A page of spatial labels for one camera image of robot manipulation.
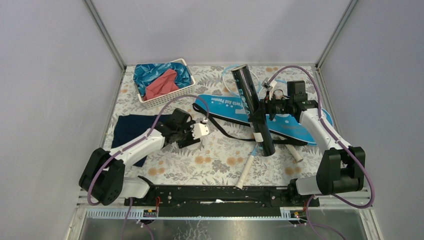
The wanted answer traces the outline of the black shuttlecock tube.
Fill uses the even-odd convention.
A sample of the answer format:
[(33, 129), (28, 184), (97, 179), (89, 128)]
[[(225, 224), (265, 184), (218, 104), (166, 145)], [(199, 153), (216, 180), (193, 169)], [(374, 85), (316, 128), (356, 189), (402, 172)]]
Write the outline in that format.
[[(248, 65), (240, 65), (231, 70), (240, 99), (243, 103), (245, 114), (248, 117), (256, 111), (264, 111), (258, 98), (251, 72)], [(272, 156), (276, 150), (267, 124), (256, 124), (248, 122), (253, 131), (258, 151), (264, 157)]]

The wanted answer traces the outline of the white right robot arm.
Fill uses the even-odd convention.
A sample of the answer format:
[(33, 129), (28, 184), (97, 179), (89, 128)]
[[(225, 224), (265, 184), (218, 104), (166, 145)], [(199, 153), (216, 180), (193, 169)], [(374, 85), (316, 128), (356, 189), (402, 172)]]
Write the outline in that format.
[(291, 81), (287, 85), (288, 98), (275, 99), (267, 96), (248, 115), (254, 125), (266, 124), (277, 114), (289, 114), (304, 127), (318, 146), (322, 158), (315, 175), (295, 179), (287, 191), (287, 201), (293, 206), (301, 205), (307, 195), (324, 196), (357, 192), (364, 186), (365, 151), (353, 147), (337, 135), (323, 116), (319, 103), (309, 100), (305, 82)]

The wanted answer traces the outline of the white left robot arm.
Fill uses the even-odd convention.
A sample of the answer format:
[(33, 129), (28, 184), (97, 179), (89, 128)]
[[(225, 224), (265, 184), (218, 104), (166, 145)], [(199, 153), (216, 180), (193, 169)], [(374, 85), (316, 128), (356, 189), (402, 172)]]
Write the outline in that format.
[(108, 206), (118, 198), (133, 198), (148, 206), (155, 200), (153, 184), (140, 176), (126, 177), (126, 172), (155, 151), (173, 143), (179, 148), (194, 145), (209, 133), (207, 120), (197, 122), (188, 112), (176, 108), (165, 118), (156, 116), (134, 139), (110, 150), (94, 150), (78, 185), (87, 192), (90, 205)]

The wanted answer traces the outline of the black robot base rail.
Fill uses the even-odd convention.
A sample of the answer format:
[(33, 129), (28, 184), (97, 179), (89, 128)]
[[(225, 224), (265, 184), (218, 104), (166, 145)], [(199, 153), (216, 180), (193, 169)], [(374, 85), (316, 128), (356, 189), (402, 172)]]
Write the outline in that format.
[(303, 210), (309, 195), (288, 186), (159, 185), (147, 182), (142, 198), (126, 199), (125, 206), (153, 207), (159, 217), (280, 217), (281, 208)]

